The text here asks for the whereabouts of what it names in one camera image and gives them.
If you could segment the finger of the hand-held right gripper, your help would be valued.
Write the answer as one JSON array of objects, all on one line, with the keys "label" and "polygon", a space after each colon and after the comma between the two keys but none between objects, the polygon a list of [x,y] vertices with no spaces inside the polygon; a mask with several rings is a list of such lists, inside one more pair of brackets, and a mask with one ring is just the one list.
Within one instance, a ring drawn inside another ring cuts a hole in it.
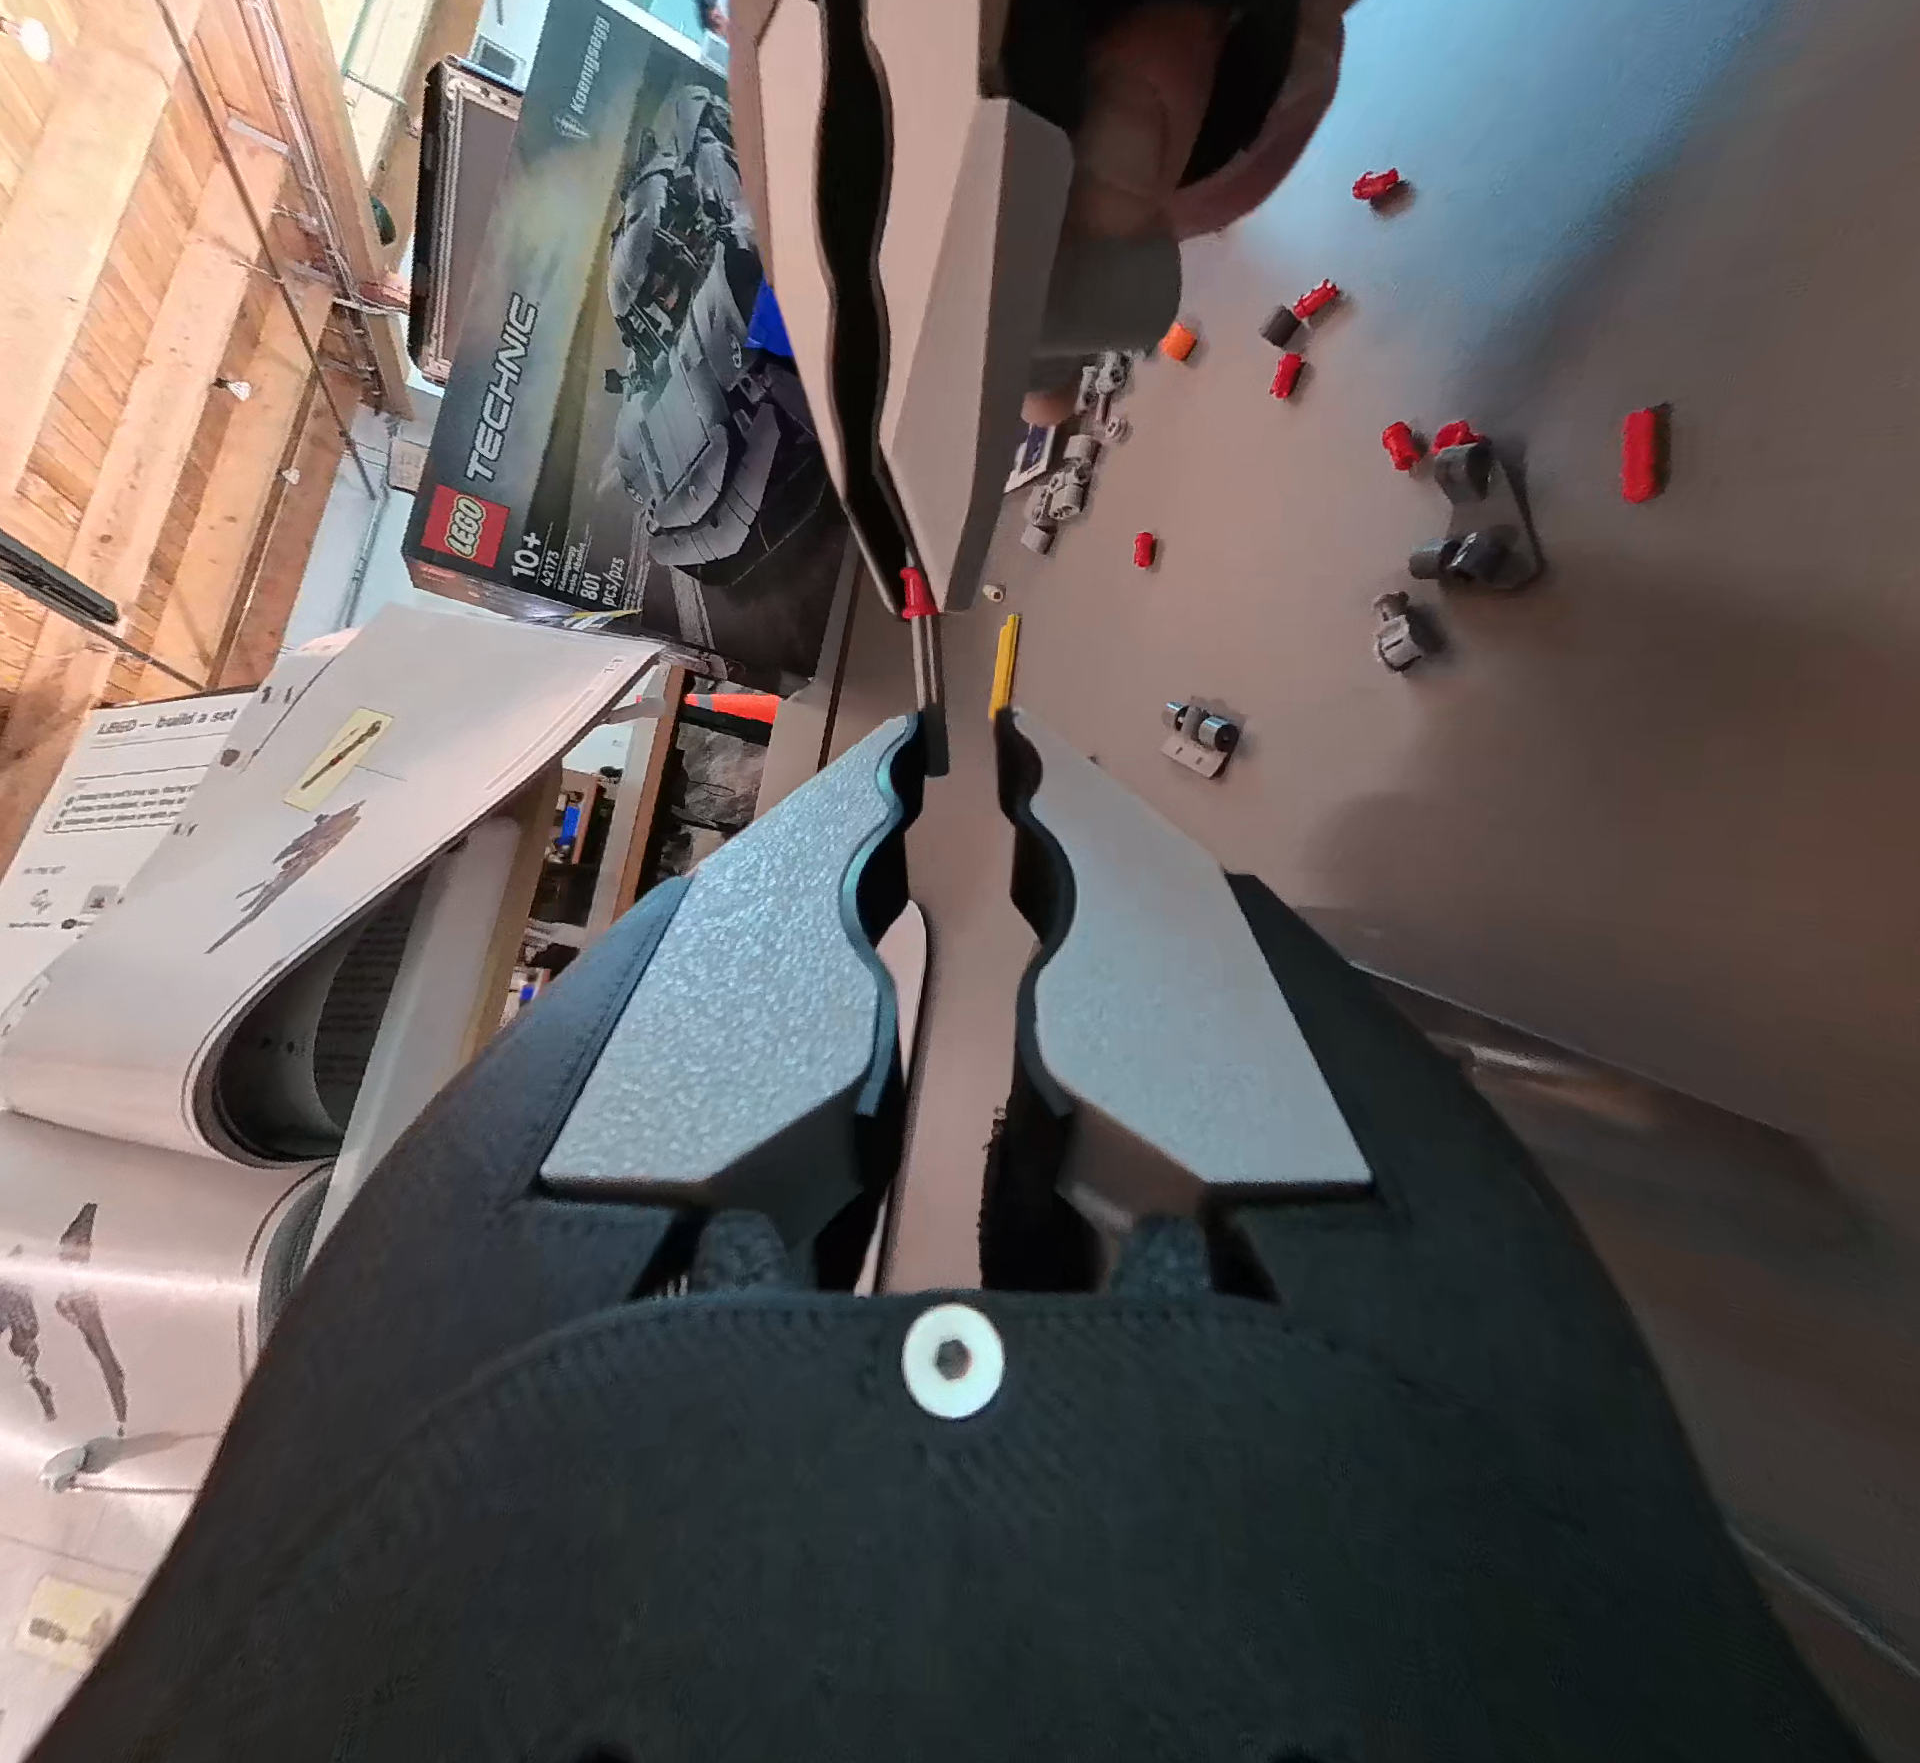
[{"label": "finger of the hand-held right gripper", "polygon": [[873,244],[888,196],[886,87],[861,0],[776,0],[755,39],[761,264],[831,488],[873,580],[914,561],[879,453],[888,330]]},{"label": "finger of the hand-held right gripper", "polygon": [[1005,96],[1005,29],[1011,0],[872,0],[873,453],[941,612],[980,598],[1071,196],[1071,135]]}]

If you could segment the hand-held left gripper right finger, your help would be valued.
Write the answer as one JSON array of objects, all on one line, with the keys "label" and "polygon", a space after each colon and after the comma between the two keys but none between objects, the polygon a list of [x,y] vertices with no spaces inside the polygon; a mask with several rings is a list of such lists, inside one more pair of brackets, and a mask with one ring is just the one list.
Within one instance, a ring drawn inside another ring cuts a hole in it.
[{"label": "hand-held left gripper right finger", "polygon": [[1361,1200],[1374,1164],[1228,872],[1050,720],[992,717],[1035,938],[992,1127],[992,1253],[1113,1253],[1143,1220]]}]

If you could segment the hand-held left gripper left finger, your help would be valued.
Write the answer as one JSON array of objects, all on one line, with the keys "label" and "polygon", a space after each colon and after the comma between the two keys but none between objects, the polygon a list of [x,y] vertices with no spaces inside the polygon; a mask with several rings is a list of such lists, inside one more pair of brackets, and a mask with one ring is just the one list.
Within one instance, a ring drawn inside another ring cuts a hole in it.
[{"label": "hand-held left gripper left finger", "polygon": [[903,877],[920,803],[908,712],[693,872],[544,1162],[545,1190],[755,1212],[797,1260],[879,1260],[932,963]]}]

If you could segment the long grey lego axle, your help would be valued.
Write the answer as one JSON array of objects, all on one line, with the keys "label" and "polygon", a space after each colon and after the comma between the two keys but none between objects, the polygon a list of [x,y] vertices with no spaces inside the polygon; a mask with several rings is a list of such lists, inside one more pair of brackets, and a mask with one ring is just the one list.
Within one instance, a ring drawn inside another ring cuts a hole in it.
[{"label": "long grey lego axle", "polygon": [[908,628],[908,664],[914,664],[923,775],[944,775],[950,772],[944,623],[941,612],[920,612],[903,628]]}]

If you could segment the lego instruction booklet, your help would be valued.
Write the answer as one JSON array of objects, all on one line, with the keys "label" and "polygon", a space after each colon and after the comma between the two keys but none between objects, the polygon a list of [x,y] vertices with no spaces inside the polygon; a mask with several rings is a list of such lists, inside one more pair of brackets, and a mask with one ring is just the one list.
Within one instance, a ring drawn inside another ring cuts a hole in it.
[{"label": "lego instruction booklet", "polygon": [[652,666],[420,609],[284,650],[3,1004],[3,1759],[154,1576],[311,1250],[499,1032],[560,761]]}]

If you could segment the lego set box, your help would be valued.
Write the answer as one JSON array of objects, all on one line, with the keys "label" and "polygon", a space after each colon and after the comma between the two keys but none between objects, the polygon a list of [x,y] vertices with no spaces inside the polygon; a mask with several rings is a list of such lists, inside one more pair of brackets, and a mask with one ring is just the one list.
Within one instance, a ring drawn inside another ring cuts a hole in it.
[{"label": "lego set box", "polygon": [[761,690],[816,676],[847,561],[766,288],[725,81],[614,0],[545,0],[404,561]]}]

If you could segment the dark grey lego panel piece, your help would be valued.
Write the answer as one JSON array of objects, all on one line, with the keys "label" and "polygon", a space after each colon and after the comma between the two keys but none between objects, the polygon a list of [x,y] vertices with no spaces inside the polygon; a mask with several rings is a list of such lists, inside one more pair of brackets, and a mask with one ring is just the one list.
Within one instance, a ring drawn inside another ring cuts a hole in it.
[{"label": "dark grey lego panel piece", "polygon": [[1412,580],[1523,593],[1546,570],[1523,488],[1491,436],[1434,436],[1426,476],[1449,498],[1449,528],[1405,551]]}]

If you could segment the pile of light grey connectors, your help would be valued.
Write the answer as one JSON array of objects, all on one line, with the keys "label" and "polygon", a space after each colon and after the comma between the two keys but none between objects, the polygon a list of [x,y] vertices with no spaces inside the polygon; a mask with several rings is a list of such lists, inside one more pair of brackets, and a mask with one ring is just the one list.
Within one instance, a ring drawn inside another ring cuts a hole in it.
[{"label": "pile of light grey connectors", "polygon": [[1058,432],[1052,467],[1037,485],[1019,488],[1019,498],[1025,498],[1019,547],[1025,551],[1050,551],[1058,528],[1071,528],[1087,507],[1097,460],[1126,446],[1126,436],[1134,427],[1126,414],[1126,401],[1134,395],[1134,369],[1140,369],[1140,353],[1118,353],[1118,350],[1086,365],[1081,386],[1076,386],[1076,409],[1058,416],[1063,432]]}]

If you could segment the white printed task sheet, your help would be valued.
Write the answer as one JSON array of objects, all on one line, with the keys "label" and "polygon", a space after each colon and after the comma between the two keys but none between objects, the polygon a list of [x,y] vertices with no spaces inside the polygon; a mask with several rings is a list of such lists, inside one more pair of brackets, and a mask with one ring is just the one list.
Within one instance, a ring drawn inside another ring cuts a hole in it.
[{"label": "white printed task sheet", "polygon": [[238,687],[85,717],[0,883],[0,1004],[129,890],[251,707]]}]

